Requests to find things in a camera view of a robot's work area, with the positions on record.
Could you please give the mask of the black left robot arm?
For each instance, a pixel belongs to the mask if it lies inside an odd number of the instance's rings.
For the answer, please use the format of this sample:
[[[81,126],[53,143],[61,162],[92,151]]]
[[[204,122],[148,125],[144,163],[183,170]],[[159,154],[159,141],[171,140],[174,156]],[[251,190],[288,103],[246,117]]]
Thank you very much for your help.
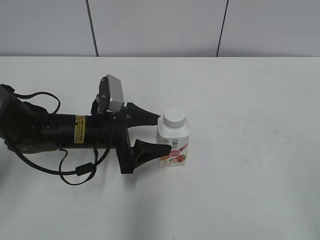
[[[9,86],[0,86],[0,137],[7,148],[27,165],[51,174],[63,176],[62,170],[50,170],[29,159],[28,154],[54,152],[63,149],[115,149],[120,171],[131,174],[151,160],[167,156],[168,144],[136,140],[130,144],[129,128],[155,126],[159,116],[129,102],[120,111],[98,113],[93,102],[90,115],[60,114],[28,102],[29,95],[20,95]]]

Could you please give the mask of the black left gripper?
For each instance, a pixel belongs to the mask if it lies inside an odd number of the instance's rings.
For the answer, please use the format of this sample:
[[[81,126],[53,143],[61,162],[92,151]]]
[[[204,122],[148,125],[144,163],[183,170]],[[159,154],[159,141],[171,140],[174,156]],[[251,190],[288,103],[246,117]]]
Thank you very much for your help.
[[[132,174],[141,165],[168,156],[171,146],[168,144],[149,143],[137,139],[130,146],[128,128],[139,126],[156,126],[160,115],[146,111],[132,102],[122,106],[119,112],[106,111],[98,113],[98,103],[93,102],[91,115],[88,117],[88,143],[93,148],[104,149],[102,156],[96,161],[100,165],[111,149],[116,150],[120,172]]]

